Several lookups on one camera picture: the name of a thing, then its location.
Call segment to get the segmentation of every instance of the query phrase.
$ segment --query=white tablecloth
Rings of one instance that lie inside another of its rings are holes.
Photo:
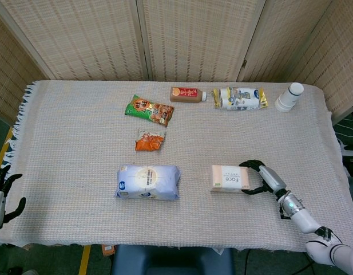
[[[212,88],[263,87],[269,107],[214,109]],[[172,86],[208,92],[207,102],[171,103]],[[39,81],[30,86],[5,157],[23,173],[7,208],[27,198],[0,241],[25,245],[142,244],[304,251],[302,234],[281,220],[275,196],[211,193],[212,164],[259,159],[303,200],[319,223],[353,246],[353,204],[323,92],[305,85],[291,112],[274,101],[289,84]],[[133,94],[175,107],[160,151],[135,152],[139,128],[163,126],[125,116]],[[172,164],[181,170],[177,201],[114,198],[123,163]],[[261,180],[250,172],[252,187]]]

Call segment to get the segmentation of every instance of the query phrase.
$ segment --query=floor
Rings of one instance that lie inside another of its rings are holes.
[[[9,130],[9,126],[0,121],[0,150]],[[7,274],[10,268],[20,266],[23,271],[34,269],[38,274],[78,274],[83,247],[32,245],[29,250],[20,247],[0,246],[0,274]],[[245,260],[249,250],[235,251],[236,275],[245,274]],[[87,275],[110,274],[111,260],[104,257],[100,245],[92,245],[87,267]],[[246,274],[292,274],[309,264],[304,253],[285,251],[270,252],[252,249],[247,258]],[[338,268],[312,264],[302,271],[308,274],[345,274]]]

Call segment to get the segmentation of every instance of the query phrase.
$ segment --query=bottle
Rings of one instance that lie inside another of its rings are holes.
[[[205,101],[206,99],[207,93],[202,92],[197,88],[171,88],[170,101],[198,103],[199,101]]]
[[[303,86],[301,83],[293,82],[284,93],[282,93],[275,101],[275,108],[280,112],[290,111],[300,95],[303,93]]]

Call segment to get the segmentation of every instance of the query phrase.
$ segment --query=woven panel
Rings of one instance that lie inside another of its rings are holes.
[[[292,54],[307,39],[330,0],[268,0],[250,45],[243,81],[281,81]]]
[[[130,1],[1,2],[57,79],[145,79]]]
[[[13,124],[24,88],[42,79],[45,76],[0,20],[0,118]]]
[[[353,106],[353,1],[334,1],[288,81],[320,87],[332,118]]]
[[[26,197],[23,213],[3,226],[0,241],[70,244],[211,246],[304,251],[315,238],[281,220],[275,196],[211,193],[212,164],[260,159],[285,180],[317,221],[353,246],[353,202],[323,92],[305,85],[291,112],[221,111],[213,98],[173,102],[167,128],[125,116],[132,91],[169,103],[170,87],[203,91],[226,85],[264,87],[268,102],[287,83],[39,81],[31,85],[5,155],[15,181],[6,211]],[[136,152],[138,129],[166,130],[157,152]],[[180,199],[114,198],[123,163],[177,165]],[[261,185],[250,171],[252,188]]]
[[[236,81],[258,2],[144,0],[154,79]]]

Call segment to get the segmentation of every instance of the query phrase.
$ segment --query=brown bottle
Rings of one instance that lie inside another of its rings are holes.
[[[170,92],[170,101],[198,103],[205,101],[207,93],[197,88],[172,87]]]

